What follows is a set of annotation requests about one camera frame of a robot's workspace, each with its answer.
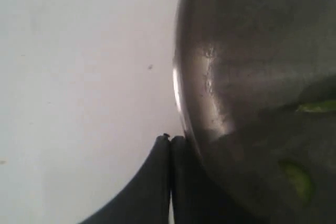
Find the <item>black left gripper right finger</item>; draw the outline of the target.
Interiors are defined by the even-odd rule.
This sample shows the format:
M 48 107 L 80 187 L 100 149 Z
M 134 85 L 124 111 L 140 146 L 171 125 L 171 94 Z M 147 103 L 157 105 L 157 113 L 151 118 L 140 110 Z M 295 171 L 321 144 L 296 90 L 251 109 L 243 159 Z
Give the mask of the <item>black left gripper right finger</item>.
M 182 136 L 171 140 L 175 223 L 236 223 L 234 202 L 214 183 Z

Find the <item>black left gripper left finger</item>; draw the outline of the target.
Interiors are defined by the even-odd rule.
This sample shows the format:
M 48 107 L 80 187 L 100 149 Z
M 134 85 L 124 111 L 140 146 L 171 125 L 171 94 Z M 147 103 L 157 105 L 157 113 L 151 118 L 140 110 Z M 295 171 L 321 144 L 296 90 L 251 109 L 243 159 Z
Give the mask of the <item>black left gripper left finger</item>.
M 83 223 L 169 223 L 170 183 L 170 141 L 163 134 L 131 181 Z

